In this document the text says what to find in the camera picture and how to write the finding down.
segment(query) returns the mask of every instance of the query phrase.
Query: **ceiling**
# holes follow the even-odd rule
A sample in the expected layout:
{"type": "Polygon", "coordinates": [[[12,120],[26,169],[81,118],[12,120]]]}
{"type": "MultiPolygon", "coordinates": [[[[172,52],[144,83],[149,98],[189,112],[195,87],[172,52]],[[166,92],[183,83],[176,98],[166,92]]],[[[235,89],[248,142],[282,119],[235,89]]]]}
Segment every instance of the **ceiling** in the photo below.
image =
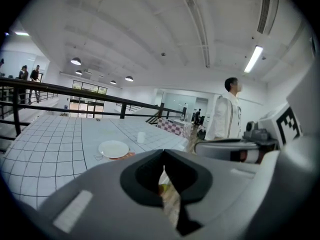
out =
{"type": "Polygon", "coordinates": [[[39,0],[41,25],[32,25],[31,19],[26,25],[31,32],[42,28],[34,34],[39,47],[53,61],[63,61],[63,71],[70,74],[79,69],[70,60],[79,57],[81,69],[115,80],[185,68],[239,76],[260,45],[264,51],[245,77],[267,83],[281,68],[293,66],[297,54],[311,45],[311,35],[286,0],[269,1],[265,28],[259,33],[262,4],[263,0],[39,0]]]}

